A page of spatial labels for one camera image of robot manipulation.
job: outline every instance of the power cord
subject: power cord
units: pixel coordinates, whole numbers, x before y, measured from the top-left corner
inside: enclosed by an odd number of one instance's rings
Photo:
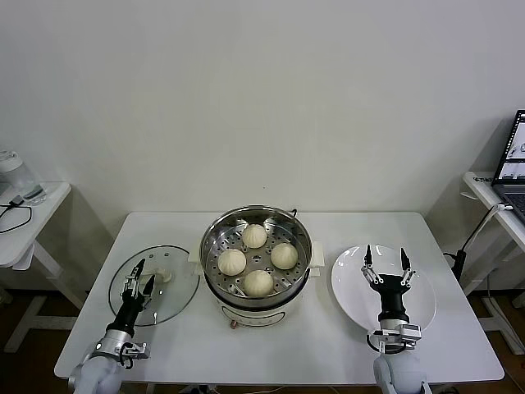
[[[279,390],[282,390],[285,387],[286,386],[281,386],[281,387],[278,387],[278,388],[274,388],[273,390],[267,390],[267,391],[264,391],[264,392],[245,392],[243,394],[269,394],[271,392],[278,392]],[[217,389],[214,389],[213,392],[215,392],[216,394],[221,394]]]
[[[461,278],[461,273],[463,272],[463,266],[465,265],[465,260],[467,259],[467,252],[465,251],[470,245],[473,244],[473,242],[476,240],[476,237],[479,235],[480,232],[482,232],[483,227],[492,219],[494,215],[496,215],[498,212],[501,211],[509,211],[512,207],[508,204],[494,204],[492,205],[491,209],[489,209],[485,215],[483,215],[482,220],[477,224],[476,228],[472,232],[470,236],[468,236],[467,240],[459,249],[456,254],[452,253],[444,253],[443,255],[449,256],[454,260],[454,265],[452,266],[452,273],[456,277],[456,280],[459,282],[459,279]]]
[[[380,353],[379,349],[377,349],[371,342],[370,342],[370,334],[367,334],[367,344],[370,346],[372,350],[375,350],[377,353]],[[396,350],[385,350],[386,355],[397,355],[398,353],[401,353],[403,350],[407,348],[407,344],[403,343],[403,347],[400,347]]]
[[[118,353],[118,359],[121,363],[121,365],[124,367],[125,366],[125,363],[124,363],[124,349],[125,348],[128,348],[130,349],[131,347],[133,347],[133,344],[132,343],[129,343],[129,342],[124,342],[124,344],[122,344],[121,346],[121,351],[119,351]],[[126,356],[126,358],[128,359],[128,361],[130,361],[130,363],[128,365],[126,365],[126,369],[132,369],[133,368],[133,360],[131,359],[131,357],[129,356]]]
[[[0,213],[0,219],[7,212],[11,211],[12,209],[28,209],[30,211],[30,216],[28,217],[28,219],[25,222],[23,222],[21,224],[17,224],[16,226],[10,227],[10,228],[8,228],[6,230],[0,230],[0,234],[4,234],[6,232],[13,231],[13,230],[15,230],[17,228],[25,226],[27,223],[29,223],[31,221],[31,218],[33,217],[33,209],[31,207],[23,207],[23,206],[21,206],[23,202],[24,202],[24,200],[18,195],[17,197],[15,197],[11,201],[9,201],[8,205],[0,204],[0,207],[4,207],[5,208],[3,210],[3,212]]]

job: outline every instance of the table leg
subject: table leg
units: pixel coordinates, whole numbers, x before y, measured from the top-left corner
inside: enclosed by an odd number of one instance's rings
[[[483,297],[482,302],[486,310],[492,315],[491,318],[479,318],[479,323],[483,327],[483,331],[500,331],[513,354],[525,355],[525,351],[523,351],[525,346],[515,334],[512,326],[510,326],[497,301],[492,297]]]
[[[498,264],[509,257],[515,250],[515,244],[509,235],[502,231],[502,233],[495,239],[492,244],[486,248],[485,253],[472,263],[470,268],[463,272],[459,283],[463,288],[463,292],[468,296],[476,289],[488,276],[491,271],[498,266]]]
[[[9,337],[3,351],[6,353],[16,353],[25,335],[31,328],[42,330],[71,330],[75,325],[75,317],[65,316],[38,316],[40,308],[42,308],[46,297],[38,295],[30,303],[30,306],[25,310],[24,316],[15,328],[15,331]]]
[[[86,294],[80,288],[71,286],[64,278],[64,270],[55,259],[41,246],[38,241],[34,242],[34,257],[40,262],[40,270],[45,277],[78,309],[82,309]]]
[[[0,287],[0,304],[6,303],[10,304],[13,302],[13,297],[11,294],[9,294],[3,287]]]
[[[525,291],[521,295],[518,295],[516,298],[514,298],[512,305],[514,305],[514,308],[525,307]]]

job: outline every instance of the white table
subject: white table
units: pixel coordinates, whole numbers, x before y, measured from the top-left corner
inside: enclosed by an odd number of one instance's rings
[[[69,194],[71,186],[66,182],[46,182],[42,186],[46,190],[47,197],[41,204],[33,207],[31,221],[23,227],[0,234],[0,268],[27,269],[34,252],[34,257],[38,260],[39,271],[69,301],[81,309],[86,298],[85,293],[80,288],[72,286],[64,278],[62,267],[36,240],[37,235]],[[0,195],[0,204],[8,204],[15,196],[16,192],[12,188],[7,189]],[[27,217],[27,209],[13,209],[0,221],[0,229],[13,227]],[[74,318],[36,316],[44,301],[43,296],[33,299],[4,351],[16,352],[30,328],[70,329],[72,327]]]
[[[467,186],[487,209],[501,202],[501,198],[491,187],[493,175],[492,172],[467,172],[463,176]],[[525,225],[522,221],[512,211],[498,212],[495,218],[504,231],[486,247],[486,252],[472,263],[468,270],[463,272],[460,283],[465,295],[470,294],[471,291],[485,281],[486,277],[494,269],[498,268],[502,261],[509,260],[525,250]],[[506,319],[502,318],[503,311],[497,305],[497,302],[494,299],[489,300],[485,297],[482,301],[492,315],[491,318],[480,318],[480,323],[485,331],[501,331],[515,355],[525,354],[523,343],[515,336]],[[524,306],[525,293],[514,300],[513,304],[515,307]]]
[[[131,255],[152,245],[200,242],[220,213],[132,213],[126,219],[55,365],[69,377],[88,346],[103,336],[114,316],[107,289]],[[298,311],[269,328],[230,329],[205,281],[189,305],[154,328],[136,328],[135,340],[151,344],[149,360],[124,372],[126,381],[277,385],[374,384],[377,357],[366,332],[350,320],[331,293],[331,266],[351,245],[403,246],[414,267],[435,288],[434,322],[416,354],[433,383],[497,380],[504,376],[459,284],[418,213],[301,213],[298,219],[321,241],[326,268],[308,280]]]

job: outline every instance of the stainless steel steamer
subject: stainless steel steamer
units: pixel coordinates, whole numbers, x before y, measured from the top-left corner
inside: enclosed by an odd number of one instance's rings
[[[267,231],[266,244],[250,249],[243,244],[242,233],[249,224],[260,224]],[[299,255],[298,263],[289,270],[273,266],[273,247],[290,242]],[[246,256],[246,268],[236,277],[219,271],[219,255],[228,249],[241,250]],[[303,224],[290,213],[262,205],[233,209],[215,220],[206,230],[200,244],[200,262],[208,286],[224,304],[243,311],[271,311],[293,300],[308,280],[312,258],[312,242]],[[256,269],[272,275],[273,292],[265,297],[249,297],[244,293],[245,276]]]

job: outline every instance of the wooden floor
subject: wooden floor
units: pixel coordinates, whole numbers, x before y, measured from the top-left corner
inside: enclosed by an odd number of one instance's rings
[[[14,301],[11,305],[0,306],[0,346],[3,348],[12,330],[18,324],[22,314],[31,302],[34,294],[13,291]],[[46,292],[48,300],[43,306],[40,314],[55,316],[76,316],[79,311],[68,300],[59,293]],[[469,301],[478,317],[488,316],[485,307],[477,296],[470,296]],[[518,335],[525,341],[525,311],[515,309],[510,304],[510,297],[497,295],[496,299],[505,312],[507,318],[513,324]],[[67,393],[67,382],[56,378],[53,368],[62,347],[66,343],[69,332],[30,330],[22,343],[21,348],[15,354],[0,352],[0,393],[35,392],[39,394],[61,394]],[[508,373],[511,373],[518,383],[525,388],[525,355],[512,355],[505,344],[503,337],[496,332],[488,333],[488,338],[495,348],[502,365]],[[161,385],[155,387],[155,393],[168,394],[177,393],[182,386]],[[220,394],[244,394],[248,392],[260,392],[271,390],[276,387],[234,387],[220,386],[217,391]],[[458,384],[455,386],[460,394],[520,394],[509,375],[499,382]],[[335,387],[340,394],[373,394],[381,393],[377,387]],[[123,386],[126,392],[145,392],[145,385]],[[284,387],[276,394],[334,394],[329,387]]]

